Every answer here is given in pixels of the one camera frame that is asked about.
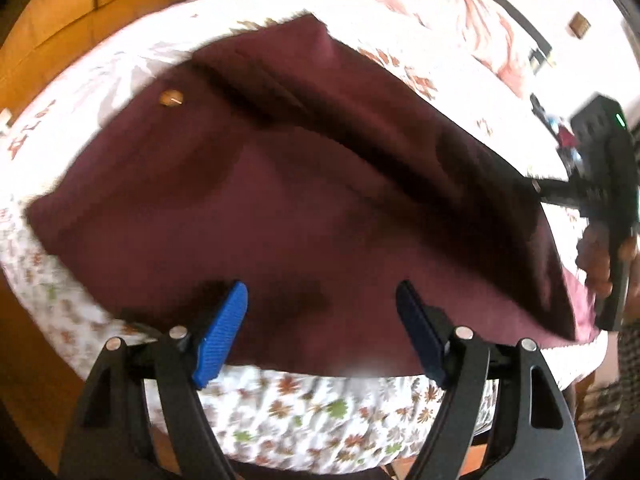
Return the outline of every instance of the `silver bolt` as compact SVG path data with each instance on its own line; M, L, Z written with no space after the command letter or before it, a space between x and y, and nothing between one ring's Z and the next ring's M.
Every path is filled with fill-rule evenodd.
M107 350L113 352L114 350L117 350L118 348L120 348L121 344L122 344L122 340L119 337L112 337L107 341L106 347L107 347Z
M520 342L520 344L527 352L535 352L536 349L538 348L538 345L536 345L536 342L533 341L533 339L529 339L528 337L524 338Z
M176 325L171 330L169 330L169 337L171 339L182 339L188 333L186 327L182 325Z
M458 339L464 339L468 341L474 336L474 331L471 330L468 326L457 326L456 327L456 337Z

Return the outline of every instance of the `white floral fabric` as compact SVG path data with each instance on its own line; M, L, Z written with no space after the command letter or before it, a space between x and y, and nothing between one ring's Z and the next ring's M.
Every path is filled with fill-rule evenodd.
M53 189L82 147L167 67L218 38L312 12L329 33L404 80L439 111L523 174L566 177L555 143L529 109L484 66L414 20L368 0L194 0L146 16L69 67L2 139L0 262L22 306L82 378L104 342L146 336L111 318L24 219L30 201ZM575 270L584 223L545 206L562 260ZM561 388L604 357L602 333L588 345L543 351ZM146 384L152 422L164 427L158 390ZM425 376L331 378L225 366L200 392L229 456L315 473L348 473L418 453L443 392ZM486 384L477 431L491 425L497 382Z

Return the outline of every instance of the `maroon fabric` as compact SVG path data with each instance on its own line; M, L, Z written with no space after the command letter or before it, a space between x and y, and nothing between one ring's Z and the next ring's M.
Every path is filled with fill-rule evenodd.
M159 104L167 89L184 103ZM158 328L242 279L232 364L418 374L394 304L406 278L489 340L596 334L530 184L312 16L169 70L28 218L102 306Z

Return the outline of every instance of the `blue object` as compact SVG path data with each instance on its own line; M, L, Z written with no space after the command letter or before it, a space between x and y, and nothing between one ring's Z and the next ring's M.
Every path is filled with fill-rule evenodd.
M236 282L198 345L196 369L191 378L204 388L220 373L226 356L246 314L249 294L243 282Z

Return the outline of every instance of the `pink blanket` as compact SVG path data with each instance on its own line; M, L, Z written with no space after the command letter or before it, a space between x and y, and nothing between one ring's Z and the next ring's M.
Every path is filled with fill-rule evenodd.
M532 76L528 48L516 44L515 27L493 0L376 0L415 17L425 27L466 48L518 97L527 97Z

